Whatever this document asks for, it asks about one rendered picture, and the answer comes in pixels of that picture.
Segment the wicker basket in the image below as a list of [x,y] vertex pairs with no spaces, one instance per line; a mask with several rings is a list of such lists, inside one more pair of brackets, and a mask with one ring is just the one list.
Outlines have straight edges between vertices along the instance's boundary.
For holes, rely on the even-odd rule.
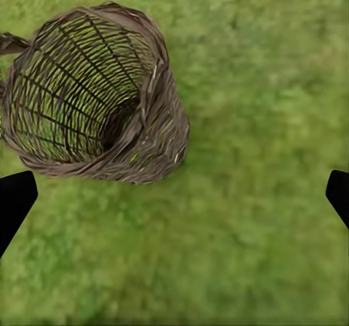
[[[91,27],[95,34],[73,40]],[[48,178],[136,186],[162,179],[183,162],[189,116],[164,36],[150,16],[114,1],[74,7],[29,39],[0,34],[0,56],[19,52],[6,83],[0,78],[0,104],[3,141],[24,167]]]

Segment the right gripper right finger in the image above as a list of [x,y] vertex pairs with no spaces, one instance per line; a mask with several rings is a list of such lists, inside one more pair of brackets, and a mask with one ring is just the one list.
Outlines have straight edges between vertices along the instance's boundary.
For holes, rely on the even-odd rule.
[[349,173],[333,170],[327,183],[326,196],[349,228]]

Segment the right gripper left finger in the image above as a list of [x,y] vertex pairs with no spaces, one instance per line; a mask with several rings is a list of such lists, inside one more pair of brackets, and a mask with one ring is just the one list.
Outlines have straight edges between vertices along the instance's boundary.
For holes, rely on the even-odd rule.
[[9,246],[33,203],[38,190],[33,171],[0,178],[0,257]]

